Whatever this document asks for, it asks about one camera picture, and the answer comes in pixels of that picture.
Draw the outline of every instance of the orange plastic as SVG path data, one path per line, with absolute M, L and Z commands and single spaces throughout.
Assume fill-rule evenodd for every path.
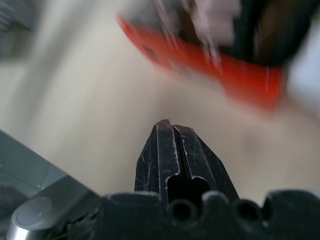
M 222 54 L 215 67 L 198 46 L 177 38 L 168 44 L 165 36 L 145 27 L 118 22 L 131 42 L 153 63 L 174 71 L 174 64 L 185 66 L 219 80 L 228 96 L 267 110 L 275 109 L 282 96 L 283 74 L 280 67 L 262 67 Z

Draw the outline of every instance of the black plastic part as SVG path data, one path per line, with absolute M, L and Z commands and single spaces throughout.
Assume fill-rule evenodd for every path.
M 320 200 L 288 190 L 262 208 L 240 200 L 219 158 L 188 127 L 158 122 L 136 167 L 134 193 L 104 197 L 94 240 L 318 240 Z

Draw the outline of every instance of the black object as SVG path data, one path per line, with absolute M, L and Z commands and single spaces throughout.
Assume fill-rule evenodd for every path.
M 294 56 L 319 4 L 320 0 L 268 0 L 254 33 L 253 61 L 276 66 Z
M 241 15 L 234 20 L 234 43 L 231 47 L 222 48 L 223 53 L 246 62 L 253 60 L 254 32 L 267 1 L 241 0 Z
M 134 193 L 106 195 L 91 240 L 318 240 L 316 194 L 239 199 L 220 159 L 188 127 L 158 122 L 136 166 Z

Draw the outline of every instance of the circular hole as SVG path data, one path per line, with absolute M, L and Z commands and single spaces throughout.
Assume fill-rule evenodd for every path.
M 192 217 L 191 208 L 184 203 L 179 203 L 173 207 L 173 216 L 181 222 L 185 222 Z
M 248 202 L 238 205 L 238 214 L 247 222 L 253 222 L 259 219 L 257 208 Z
M 175 200 L 169 205 L 168 213 L 177 222 L 186 223 L 197 218 L 196 206 L 188 200 Z

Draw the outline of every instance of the beige surface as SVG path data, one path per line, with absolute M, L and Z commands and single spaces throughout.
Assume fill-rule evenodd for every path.
M 117 26 L 112 1 L 89 1 L 70 18 L 80 27 L 68 27 L 62 9 L 75 2 L 52 1 L 29 61 L 1 66 L 1 129 L 100 194 L 133 190 L 136 161 L 161 119 L 194 128 L 241 197 L 320 190 L 317 120 L 290 104 L 265 116 L 159 72 Z

